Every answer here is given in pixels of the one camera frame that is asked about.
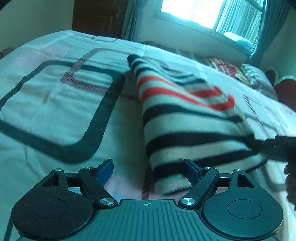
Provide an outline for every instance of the door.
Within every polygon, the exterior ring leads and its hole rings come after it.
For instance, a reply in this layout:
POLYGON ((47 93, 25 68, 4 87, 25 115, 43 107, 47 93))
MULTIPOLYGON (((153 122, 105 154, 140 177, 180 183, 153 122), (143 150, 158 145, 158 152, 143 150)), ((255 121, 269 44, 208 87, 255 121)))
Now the door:
POLYGON ((128 0, 75 0, 72 29, 120 38, 128 0))

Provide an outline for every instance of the window pane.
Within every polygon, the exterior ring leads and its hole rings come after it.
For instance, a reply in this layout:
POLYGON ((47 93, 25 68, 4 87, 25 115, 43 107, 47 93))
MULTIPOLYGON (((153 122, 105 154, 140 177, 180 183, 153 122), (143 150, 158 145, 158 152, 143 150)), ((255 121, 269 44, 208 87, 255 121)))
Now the window pane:
POLYGON ((164 0, 161 11, 213 29, 223 0, 164 0))
POLYGON ((246 0, 227 0, 216 31, 252 51, 260 20, 261 12, 246 0))

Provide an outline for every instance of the window sill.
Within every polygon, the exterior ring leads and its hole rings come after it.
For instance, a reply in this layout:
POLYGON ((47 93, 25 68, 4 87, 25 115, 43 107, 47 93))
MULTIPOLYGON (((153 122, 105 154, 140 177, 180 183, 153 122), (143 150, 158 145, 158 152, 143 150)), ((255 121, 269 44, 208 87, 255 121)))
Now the window sill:
POLYGON ((201 33, 207 34, 208 36, 215 38, 215 39, 225 43, 226 45, 230 46, 231 48, 236 49, 237 51, 243 53, 247 57, 249 57, 252 54, 250 51, 239 46, 236 42, 232 41, 231 39, 223 36, 220 33, 213 32, 211 29, 204 27, 202 25, 199 25, 198 23, 194 23, 194 22, 186 20, 186 19, 178 18, 178 17, 171 15, 169 13, 166 13, 166 12, 159 12, 154 16, 154 18, 165 20, 165 21, 170 21, 170 22, 173 22, 176 24, 180 24, 185 27, 192 28, 192 29, 199 31, 201 33))

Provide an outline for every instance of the triangular cutout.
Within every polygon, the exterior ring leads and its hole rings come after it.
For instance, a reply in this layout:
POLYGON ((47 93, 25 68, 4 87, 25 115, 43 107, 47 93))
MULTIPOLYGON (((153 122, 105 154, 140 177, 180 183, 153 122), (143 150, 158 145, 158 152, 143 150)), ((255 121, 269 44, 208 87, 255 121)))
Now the triangular cutout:
POLYGON ((251 183, 245 175, 239 174, 237 177, 237 186, 243 188, 254 188, 255 186, 251 183))
POLYGON ((59 185, 59 175, 53 174, 47 181, 42 185, 43 188, 46 187, 57 187, 59 185))

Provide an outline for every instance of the mattress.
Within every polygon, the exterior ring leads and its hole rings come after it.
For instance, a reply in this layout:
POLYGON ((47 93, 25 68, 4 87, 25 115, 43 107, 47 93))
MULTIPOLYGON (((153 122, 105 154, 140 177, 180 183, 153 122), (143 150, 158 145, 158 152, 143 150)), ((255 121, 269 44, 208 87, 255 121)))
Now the mattress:
MULTIPOLYGON (((114 173, 105 188, 118 201, 143 198, 149 161, 136 79, 127 62, 130 54, 219 86, 235 98, 258 139, 296 136, 295 112, 196 61, 148 45, 74 31, 37 38, 0 61, 0 238, 15 202, 55 168, 77 172, 111 158, 114 173)), ((296 220, 286 192, 264 186, 271 176, 284 183, 282 164, 271 163, 264 167, 269 176, 262 167, 254 177, 284 210, 278 238, 294 241, 296 220)), ((228 165, 220 171, 234 168, 228 165)), ((153 193, 148 197, 168 198, 153 193)), ((14 230, 11 240, 17 237, 14 230)))

